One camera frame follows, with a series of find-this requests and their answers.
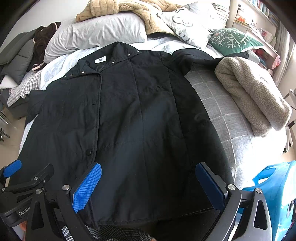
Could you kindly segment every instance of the white curtain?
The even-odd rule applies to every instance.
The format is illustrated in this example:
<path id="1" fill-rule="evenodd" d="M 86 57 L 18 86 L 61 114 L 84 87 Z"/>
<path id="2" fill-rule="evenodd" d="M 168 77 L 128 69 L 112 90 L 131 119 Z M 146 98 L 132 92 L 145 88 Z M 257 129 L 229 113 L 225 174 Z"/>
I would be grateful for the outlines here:
<path id="1" fill-rule="evenodd" d="M 286 73 L 290 59 L 293 56 L 294 48 L 295 43 L 293 39 L 291 38 L 284 25 L 280 22 L 278 34 L 276 36 L 276 45 L 274 46 L 274 49 L 281 56 L 281 63 L 275 69 L 275 73 L 273 76 L 276 86 L 279 85 L 282 77 Z"/>

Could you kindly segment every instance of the beige sherpa fabric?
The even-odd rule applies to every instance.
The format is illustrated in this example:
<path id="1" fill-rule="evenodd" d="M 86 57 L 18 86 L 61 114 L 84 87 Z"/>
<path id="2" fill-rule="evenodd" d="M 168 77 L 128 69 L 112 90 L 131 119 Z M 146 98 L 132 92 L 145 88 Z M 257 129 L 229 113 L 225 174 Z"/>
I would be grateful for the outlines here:
<path id="1" fill-rule="evenodd" d="M 76 21 L 84 21 L 93 17 L 132 11 L 145 22 L 146 34 L 174 32 L 161 20 L 157 13 L 171 12 L 182 6 L 165 0 L 90 0 L 86 8 L 76 16 Z"/>
<path id="2" fill-rule="evenodd" d="M 255 136 L 265 136 L 273 127 L 282 129 L 292 109 L 283 99 L 270 74 L 251 60 L 225 57 L 215 74 L 251 123 Z"/>

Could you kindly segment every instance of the green cushion with branch pattern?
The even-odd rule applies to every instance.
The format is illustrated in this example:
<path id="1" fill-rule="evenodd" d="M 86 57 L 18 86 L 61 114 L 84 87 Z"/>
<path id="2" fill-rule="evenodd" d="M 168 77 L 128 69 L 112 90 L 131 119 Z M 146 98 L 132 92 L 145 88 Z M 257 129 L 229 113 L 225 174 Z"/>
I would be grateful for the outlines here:
<path id="1" fill-rule="evenodd" d="M 247 36 L 236 28 L 222 28 L 215 32 L 209 43 L 224 56 L 259 49 L 262 43 Z"/>

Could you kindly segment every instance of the snap button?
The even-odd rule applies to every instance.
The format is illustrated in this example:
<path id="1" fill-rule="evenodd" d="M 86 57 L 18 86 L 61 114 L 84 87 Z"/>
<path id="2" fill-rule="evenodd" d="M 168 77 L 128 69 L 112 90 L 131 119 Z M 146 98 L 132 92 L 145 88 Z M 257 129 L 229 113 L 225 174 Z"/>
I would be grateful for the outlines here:
<path id="1" fill-rule="evenodd" d="M 86 155 L 90 156 L 91 155 L 91 149 L 87 149 L 85 152 Z"/>

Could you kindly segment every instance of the brown garment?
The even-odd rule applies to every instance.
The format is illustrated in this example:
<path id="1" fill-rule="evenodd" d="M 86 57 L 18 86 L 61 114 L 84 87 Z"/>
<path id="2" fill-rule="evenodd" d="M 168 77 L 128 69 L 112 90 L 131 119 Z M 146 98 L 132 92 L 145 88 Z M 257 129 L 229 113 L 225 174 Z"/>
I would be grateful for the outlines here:
<path id="1" fill-rule="evenodd" d="M 161 20 L 157 13 L 172 12 L 182 6 L 166 0 L 90 0 L 86 8 L 76 16 L 76 21 L 84 21 L 93 17 L 132 11 L 145 22 L 146 34 L 174 32 Z"/>
<path id="2" fill-rule="evenodd" d="M 43 62 L 45 49 L 60 25 L 61 22 L 54 22 L 47 27 L 40 26 L 36 30 L 33 38 L 33 41 L 35 42 L 34 59 L 36 60 L 36 63 L 33 65 L 33 70 L 40 70 L 46 65 Z"/>

